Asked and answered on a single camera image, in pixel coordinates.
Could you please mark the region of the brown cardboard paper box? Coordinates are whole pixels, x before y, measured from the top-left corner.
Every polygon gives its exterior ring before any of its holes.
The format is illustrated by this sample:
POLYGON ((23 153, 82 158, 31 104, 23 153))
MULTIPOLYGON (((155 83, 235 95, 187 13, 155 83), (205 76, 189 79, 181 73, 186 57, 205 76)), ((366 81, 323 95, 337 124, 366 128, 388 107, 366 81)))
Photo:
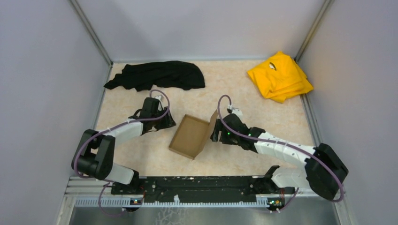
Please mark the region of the brown cardboard paper box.
POLYGON ((217 111, 213 112, 210 121, 184 115, 168 149, 186 158, 195 159, 210 139, 217 117, 217 111))

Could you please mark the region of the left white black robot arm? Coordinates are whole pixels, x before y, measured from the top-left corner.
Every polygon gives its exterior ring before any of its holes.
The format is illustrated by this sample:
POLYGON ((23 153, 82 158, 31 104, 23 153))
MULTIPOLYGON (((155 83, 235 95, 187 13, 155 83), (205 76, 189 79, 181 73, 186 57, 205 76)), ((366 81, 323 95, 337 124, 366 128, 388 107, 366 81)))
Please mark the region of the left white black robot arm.
POLYGON ((169 105, 163 106, 161 96, 147 97, 142 108, 126 121, 102 131, 83 132, 71 162, 76 175, 122 184, 129 194, 140 190, 137 171, 114 162, 115 148, 133 138, 176 125, 169 105))

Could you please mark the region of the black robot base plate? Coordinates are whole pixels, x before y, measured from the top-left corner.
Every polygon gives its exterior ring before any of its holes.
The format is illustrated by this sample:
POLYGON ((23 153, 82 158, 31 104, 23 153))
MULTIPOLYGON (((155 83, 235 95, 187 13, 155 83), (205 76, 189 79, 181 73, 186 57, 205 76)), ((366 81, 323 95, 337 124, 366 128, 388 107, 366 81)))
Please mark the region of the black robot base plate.
POLYGON ((148 176, 134 178, 128 185, 114 183, 113 195, 142 195, 145 203, 253 203, 257 195, 292 194, 267 176, 148 176))

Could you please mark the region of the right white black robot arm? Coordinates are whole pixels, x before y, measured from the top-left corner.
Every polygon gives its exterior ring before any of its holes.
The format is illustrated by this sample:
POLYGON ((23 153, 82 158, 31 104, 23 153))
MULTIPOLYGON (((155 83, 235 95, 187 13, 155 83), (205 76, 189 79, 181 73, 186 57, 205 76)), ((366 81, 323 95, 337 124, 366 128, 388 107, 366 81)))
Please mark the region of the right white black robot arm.
POLYGON ((224 118, 216 117, 210 137, 213 142, 237 145, 293 165, 292 168, 273 166, 270 169, 264 180, 268 192, 277 193, 287 187, 304 188, 326 200, 337 200, 335 196, 343 189, 349 170, 329 145, 308 146, 289 142, 262 128, 248 127, 232 110, 228 112, 224 118))

